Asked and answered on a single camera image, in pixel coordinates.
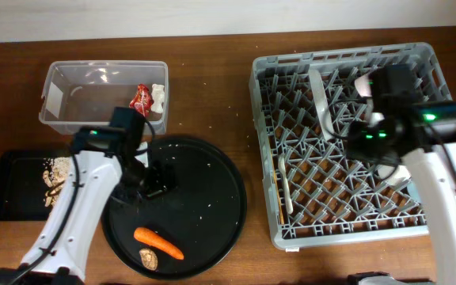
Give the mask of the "small white cup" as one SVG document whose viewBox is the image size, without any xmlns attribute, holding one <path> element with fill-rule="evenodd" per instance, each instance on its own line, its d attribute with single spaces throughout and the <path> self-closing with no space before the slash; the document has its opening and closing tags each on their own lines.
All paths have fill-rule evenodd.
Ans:
<svg viewBox="0 0 456 285">
<path fill-rule="evenodd" d="M 380 165 L 377 167 L 376 172 L 378 177 L 390 186 L 396 186 L 401 182 L 409 180 L 411 177 L 408 169 L 403 165 L 397 167 Z"/>
</svg>

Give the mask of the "white shallow bowl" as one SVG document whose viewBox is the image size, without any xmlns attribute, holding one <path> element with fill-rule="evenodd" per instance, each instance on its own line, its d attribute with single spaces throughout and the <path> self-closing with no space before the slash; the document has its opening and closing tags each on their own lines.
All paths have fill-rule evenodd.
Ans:
<svg viewBox="0 0 456 285">
<path fill-rule="evenodd" d="M 355 90 L 361 97 L 372 97 L 371 79 L 369 74 L 365 74 L 354 81 Z"/>
</svg>

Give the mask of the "red snack wrapper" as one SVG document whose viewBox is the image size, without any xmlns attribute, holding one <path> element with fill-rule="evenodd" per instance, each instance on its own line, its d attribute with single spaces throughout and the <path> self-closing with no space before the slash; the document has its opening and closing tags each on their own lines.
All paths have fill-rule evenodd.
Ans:
<svg viewBox="0 0 456 285">
<path fill-rule="evenodd" d="M 139 84 L 137 86 L 136 94 L 131 100 L 129 107 L 147 117 L 153 103 L 154 99 L 152 98 L 149 89 L 144 84 Z"/>
</svg>

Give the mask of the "white tissue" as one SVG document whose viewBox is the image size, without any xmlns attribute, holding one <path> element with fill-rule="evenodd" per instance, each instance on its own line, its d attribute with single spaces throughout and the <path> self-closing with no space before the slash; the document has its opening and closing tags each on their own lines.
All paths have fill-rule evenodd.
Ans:
<svg viewBox="0 0 456 285">
<path fill-rule="evenodd" d="M 165 87 L 163 85 L 153 84 L 151 96 L 154 103 L 151 105 L 150 110 L 162 114 L 165 101 Z"/>
</svg>

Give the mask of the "grey plate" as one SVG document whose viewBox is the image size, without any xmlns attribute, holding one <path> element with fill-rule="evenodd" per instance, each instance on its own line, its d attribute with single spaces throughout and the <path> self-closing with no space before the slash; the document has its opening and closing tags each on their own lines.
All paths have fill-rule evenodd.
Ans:
<svg viewBox="0 0 456 285">
<path fill-rule="evenodd" d="M 308 76 L 313 94 L 314 106 L 321 126 L 321 133 L 325 141 L 332 140 L 334 139 L 334 136 L 332 136 L 333 124 L 321 74 L 318 70 L 310 68 L 308 70 Z"/>
</svg>

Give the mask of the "rice and peanut shells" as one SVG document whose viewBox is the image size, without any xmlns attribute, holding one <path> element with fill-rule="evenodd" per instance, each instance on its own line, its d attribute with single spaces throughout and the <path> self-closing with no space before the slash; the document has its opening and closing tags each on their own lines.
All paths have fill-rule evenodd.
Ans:
<svg viewBox="0 0 456 285">
<path fill-rule="evenodd" d="M 42 178 L 47 185 L 44 194 L 44 206 L 54 207 L 63 189 L 63 184 L 70 175 L 70 158 L 45 158 L 43 165 Z"/>
</svg>

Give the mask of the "white plastic fork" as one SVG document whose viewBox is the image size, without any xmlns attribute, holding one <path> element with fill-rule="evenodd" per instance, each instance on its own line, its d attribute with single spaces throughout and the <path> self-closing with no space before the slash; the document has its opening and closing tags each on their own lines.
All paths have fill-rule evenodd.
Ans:
<svg viewBox="0 0 456 285">
<path fill-rule="evenodd" d="M 278 169 L 279 172 L 282 176 L 283 180 L 283 193 L 284 193 L 284 202 L 285 202 L 285 207 L 286 211 L 289 215 L 291 215 L 294 211 L 292 199 L 291 199 L 291 191 L 289 188 L 289 182 L 287 179 L 287 171 L 286 171 L 286 166 L 285 166 L 285 158 L 284 154 L 281 154 L 278 159 Z"/>
</svg>

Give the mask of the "blue plastic cup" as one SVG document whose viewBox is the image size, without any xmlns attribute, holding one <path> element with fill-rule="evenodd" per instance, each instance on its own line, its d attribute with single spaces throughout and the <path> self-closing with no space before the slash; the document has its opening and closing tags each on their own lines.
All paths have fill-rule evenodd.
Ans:
<svg viewBox="0 0 456 285">
<path fill-rule="evenodd" d="M 422 204 L 422 200 L 420 198 L 420 194 L 417 190 L 417 187 L 415 183 L 410 180 L 409 183 L 407 184 L 407 192 L 408 195 L 417 203 Z"/>
</svg>

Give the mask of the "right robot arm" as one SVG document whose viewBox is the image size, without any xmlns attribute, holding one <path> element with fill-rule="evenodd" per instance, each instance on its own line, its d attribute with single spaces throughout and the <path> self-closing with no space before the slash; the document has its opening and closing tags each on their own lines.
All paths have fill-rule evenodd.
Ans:
<svg viewBox="0 0 456 285">
<path fill-rule="evenodd" d="M 348 158 L 408 170 L 426 215 L 437 282 L 456 284 L 456 103 L 421 101 L 405 64 L 363 75 L 355 89 L 382 119 L 350 125 Z"/>
</svg>

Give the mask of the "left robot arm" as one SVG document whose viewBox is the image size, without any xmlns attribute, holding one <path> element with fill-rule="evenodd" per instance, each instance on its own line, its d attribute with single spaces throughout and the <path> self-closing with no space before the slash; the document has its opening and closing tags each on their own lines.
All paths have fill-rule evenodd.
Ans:
<svg viewBox="0 0 456 285">
<path fill-rule="evenodd" d="M 150 162 L 150 126 L 133 108 L 116 107 L 106 127 L 83 126 L 70 145 L 70 173 L 47 222 L 18 268 L 0 284 L 83 284 L 98 221 L 115 189 L 132 205 L 170 190 Z"/>
</svg>

